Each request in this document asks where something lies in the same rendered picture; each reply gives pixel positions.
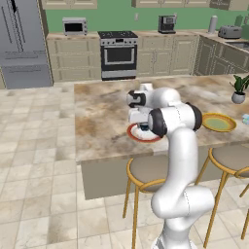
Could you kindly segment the grey steel fridge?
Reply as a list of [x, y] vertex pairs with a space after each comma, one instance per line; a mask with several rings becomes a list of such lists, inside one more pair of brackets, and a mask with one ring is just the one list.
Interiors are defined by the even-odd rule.
[[53, 85], [41, 0], [0, 0], [0, 70], [7, 89]]

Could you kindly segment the beige cupboard run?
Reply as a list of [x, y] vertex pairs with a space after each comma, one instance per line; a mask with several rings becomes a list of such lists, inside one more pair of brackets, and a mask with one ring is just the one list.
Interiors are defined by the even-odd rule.
[[101, 79], [100, 38], [96, 32], [69, 36], [50, 33], [47, 46], [55, 82]]
[[44, 10], [91, 10], [97, 0], [41, 0]]
[[192, 75], [197, 45], [198, 36], [188, 31], [138, 32], [136, 76]]
[[247, 11], [249, 0], [131, 0], [134, 8], [214, 8]]

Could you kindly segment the beige upper cupboard run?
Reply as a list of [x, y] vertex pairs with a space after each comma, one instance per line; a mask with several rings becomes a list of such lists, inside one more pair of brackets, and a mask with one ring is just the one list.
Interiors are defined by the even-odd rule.
[[249, 0], [131, 0], [134, 8], [214, 8], [247, 11]]
[[41, 0], [44, 10], [91, 10], [97, 0]]

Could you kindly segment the green plant in white pot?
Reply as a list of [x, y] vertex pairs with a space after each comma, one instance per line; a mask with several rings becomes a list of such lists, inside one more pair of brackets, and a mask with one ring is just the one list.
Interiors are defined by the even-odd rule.
[[231, 101], [235, 104], [241, 104], [245, 100], [245, 91], [249, 87], [249, 75], [241, 78], [234, 75], [235, 82], [231, 86], [234, 87], [234, 93], [231, 96]]

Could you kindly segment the wooden stool with grey seat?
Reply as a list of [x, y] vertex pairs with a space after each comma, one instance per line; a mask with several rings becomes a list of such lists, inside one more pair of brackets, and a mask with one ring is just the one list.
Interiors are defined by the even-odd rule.
[[166, 155], [130, 159], [126, 164], [127, 184], [123, 218], [126, 216], [130, 185], [134, 184], [135, 187], [131, 249], [135, 249], [136, 245], [139, 194], [154, 194], [165, 182], [167, 168], [168, 157]]
[[[249, 189], [249, 184], [247, 184], [247, 186], [241, 192], [241, 194], [239, 195], [239, 197], [243, 197], [245, 195], [245, 193], [247, 192], [248, 189]], [[245, 222], [244, 222], [242, 234], [241, 234], [241, 237], [240, 237], [242, 240], [244, 239], [245, 233], [247, 232], [248, 224], [249, 224], [249, 209], [247, 210], [247, 214], [246, 214], [246, 218], [245, 218]]]
[[229, 177], [234, 176], [235, 178], [238, 179], [246, 179], [246, 178], [249, 179], [249, 148], [242, 145], [210, 148], [207, 153], [207, 158], [196, 178], [195, 181], [196, 185], [199, 183], [207, 167], [207, 164], [210, 161], [222, 171], [222, 177], [220, 180], [218, 192], [215, 196], [215, 204], [212, 210], [206, 237], [203, 243], [204, 248], [207, 247], [215, 215], [218, 209], [221, 193]]

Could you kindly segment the silver toaster oven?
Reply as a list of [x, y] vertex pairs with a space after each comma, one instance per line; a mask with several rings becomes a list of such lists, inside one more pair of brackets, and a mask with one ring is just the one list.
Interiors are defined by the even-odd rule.
[[65, 35], [88, 34], [88, 22], [86, 18], [63, 18], [62, 24]]

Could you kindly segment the beige lower cupboard run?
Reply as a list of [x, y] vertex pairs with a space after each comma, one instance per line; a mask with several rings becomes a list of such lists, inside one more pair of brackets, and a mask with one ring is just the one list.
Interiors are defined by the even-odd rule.
[[55, 82], [101, 79], [100, 38], [96, 32], [69, 36], [50, 33], [47, 46]]
[[188, 31], [138, 32], [136, 76], [192, 75], [197, 45], [198, 36]]

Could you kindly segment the grey-beige lower cupboard run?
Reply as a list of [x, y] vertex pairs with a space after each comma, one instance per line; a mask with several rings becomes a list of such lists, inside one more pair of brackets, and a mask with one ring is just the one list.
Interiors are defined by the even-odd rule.
[[249, 72], [249, 52], [225, 42], [199, 37], [194, 74], [227, 75]]

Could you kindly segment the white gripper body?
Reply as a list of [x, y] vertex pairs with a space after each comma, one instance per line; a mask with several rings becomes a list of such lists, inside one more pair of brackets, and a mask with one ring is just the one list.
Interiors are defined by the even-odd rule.
[[148, 108], [131, 108], [128, 111], [128, 121], [131, 124], [141, 124], [148, 121], [150, 110]]

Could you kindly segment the steel sink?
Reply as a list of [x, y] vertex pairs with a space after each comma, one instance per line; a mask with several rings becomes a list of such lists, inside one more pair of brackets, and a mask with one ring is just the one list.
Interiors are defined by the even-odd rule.
[[226, 43], [236, 48], [249, 51], [249, 42], [226, 42]]

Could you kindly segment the black coffee machine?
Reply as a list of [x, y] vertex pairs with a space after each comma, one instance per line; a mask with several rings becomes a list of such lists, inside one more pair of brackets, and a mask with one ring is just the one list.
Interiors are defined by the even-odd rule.
[[175, 34], [174, 25], [176, 24], [176, 16], [159, 16], [158, 32], [161, 34]]

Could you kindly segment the silver toaster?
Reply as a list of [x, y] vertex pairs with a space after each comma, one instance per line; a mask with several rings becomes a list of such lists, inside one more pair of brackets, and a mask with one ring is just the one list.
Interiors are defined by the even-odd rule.
[[224, 39], [240, 39], [242, 28], [234, 25], [222, 25], [219, 29], [218, 36]]

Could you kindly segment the black and silver stove oven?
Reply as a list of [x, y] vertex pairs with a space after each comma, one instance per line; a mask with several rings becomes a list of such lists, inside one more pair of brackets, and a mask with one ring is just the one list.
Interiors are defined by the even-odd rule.
[[132, 31], [99, 31], [101, 79], [136, 78], [138, 36]]

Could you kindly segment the yellow rimmed green plate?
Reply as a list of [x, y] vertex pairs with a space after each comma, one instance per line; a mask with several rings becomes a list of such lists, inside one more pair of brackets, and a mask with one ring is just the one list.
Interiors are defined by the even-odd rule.
[[202, 125], [217, 132], [231, 132], [236, 128], [236, 121], [220, 113], [205, 113], [202, 115]]

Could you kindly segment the red rimmed white plate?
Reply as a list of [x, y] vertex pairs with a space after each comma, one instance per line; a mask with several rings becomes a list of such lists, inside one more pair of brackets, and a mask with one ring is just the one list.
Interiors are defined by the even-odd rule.
[[160, 141], [160, 137], [155, 135], [151, 130], [142, 130], [138, 124], [130, 124], [126, 130], [127, 135], [141, 143], [154, 143]]

